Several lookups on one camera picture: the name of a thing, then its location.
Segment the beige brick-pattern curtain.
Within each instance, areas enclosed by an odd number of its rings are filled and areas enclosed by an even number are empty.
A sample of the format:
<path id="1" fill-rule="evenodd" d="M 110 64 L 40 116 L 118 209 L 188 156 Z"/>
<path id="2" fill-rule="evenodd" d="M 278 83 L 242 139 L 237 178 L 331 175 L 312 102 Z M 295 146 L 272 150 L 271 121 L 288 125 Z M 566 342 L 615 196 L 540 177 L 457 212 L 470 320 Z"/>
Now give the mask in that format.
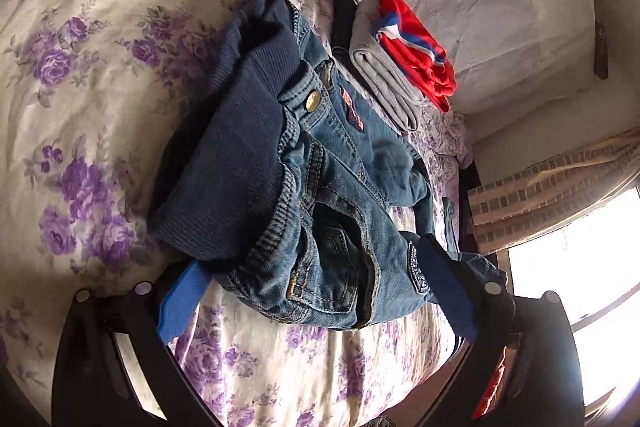
<path id="1" fill-rule="evenodd" d="M 639 129 L 555 155 L 469 191 L 474 239 L 489 255 L 536 239 L 639 179 Z"/>

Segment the blue denim jeans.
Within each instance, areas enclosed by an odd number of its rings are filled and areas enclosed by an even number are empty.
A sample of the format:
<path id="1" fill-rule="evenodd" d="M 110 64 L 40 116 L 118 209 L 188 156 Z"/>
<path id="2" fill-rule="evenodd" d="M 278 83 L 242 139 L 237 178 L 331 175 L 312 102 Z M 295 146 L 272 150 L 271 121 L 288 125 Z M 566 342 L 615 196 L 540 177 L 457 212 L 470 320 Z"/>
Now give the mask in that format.
<path id="1" fill-rule="evenodd" d="M 472 291 L 503 284 L 433 237 L 420 155 L 350 87 L 286 0 L 246 0 L 198 105 L 169 141 L 148 227 L 189 257 L 160 300 L 163 340 L 217 282 L 285 324 L 359 329 L 436 303 L 476 336 Z"/>

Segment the folded grey sweatpants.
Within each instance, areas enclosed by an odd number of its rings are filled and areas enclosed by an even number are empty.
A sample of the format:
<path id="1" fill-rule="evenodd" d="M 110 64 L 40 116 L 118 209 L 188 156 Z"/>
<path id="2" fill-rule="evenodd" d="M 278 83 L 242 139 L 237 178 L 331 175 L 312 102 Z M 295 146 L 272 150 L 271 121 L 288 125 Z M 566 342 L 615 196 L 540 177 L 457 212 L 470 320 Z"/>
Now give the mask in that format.
<path id="1" fill-rule="evenodd" d="M 415 132 L 420 126 L 421 108 L 428 102 L 388 56 L 373 35 L 380 17 L 378 0 L 362 0 L 357 4 L 349 58 L 367 89 L 402 132 Z"/>

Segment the purple floral bedsheet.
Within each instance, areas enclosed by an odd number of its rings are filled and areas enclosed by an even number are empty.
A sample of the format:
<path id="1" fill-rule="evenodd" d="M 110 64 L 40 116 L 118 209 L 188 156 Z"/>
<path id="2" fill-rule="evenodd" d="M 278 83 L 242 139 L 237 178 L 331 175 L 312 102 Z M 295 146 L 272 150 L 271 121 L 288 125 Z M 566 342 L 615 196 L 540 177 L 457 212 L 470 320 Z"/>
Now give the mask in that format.
<path id="1" fill-rule="evenodd" d="M 291 0 L 328 38 L 332 0 Z M 1 0 L 1 358 L 51 413 L 76 291 L 169 263 L 146 233 L 160 155 L 238 0 Z M 357 426 L 454 351 L 427 306 L 353 333 L 270 321 L 218 285 L 172 345 L 229 426 Z"/>

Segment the folded black garment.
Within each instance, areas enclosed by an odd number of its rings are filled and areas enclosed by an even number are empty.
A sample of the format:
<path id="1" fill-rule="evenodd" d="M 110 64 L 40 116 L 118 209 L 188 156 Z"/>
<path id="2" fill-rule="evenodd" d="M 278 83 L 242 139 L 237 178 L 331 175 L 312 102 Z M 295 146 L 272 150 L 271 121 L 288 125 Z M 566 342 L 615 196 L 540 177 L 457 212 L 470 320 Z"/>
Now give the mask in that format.
<path id="1" fill-rule="evenodd" d="M 349 47 L 356 9 L 355 0 L 333 0 L 330 45 L 333 55 L 345 67 L 350 64 Z"/>

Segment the folded red striped garment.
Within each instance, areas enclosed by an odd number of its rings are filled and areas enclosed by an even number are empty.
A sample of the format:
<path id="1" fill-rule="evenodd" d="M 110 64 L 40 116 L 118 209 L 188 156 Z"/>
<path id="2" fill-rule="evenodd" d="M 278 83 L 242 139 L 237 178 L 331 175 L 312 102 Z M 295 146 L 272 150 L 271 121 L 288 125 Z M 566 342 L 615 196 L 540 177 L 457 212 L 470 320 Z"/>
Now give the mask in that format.
<path id="1" fill-rule="evenodd" d="M 404 0 L 378 0 L 372 35 L 409 82 L 442 113 L 458 89 L 454 66 Z"/>

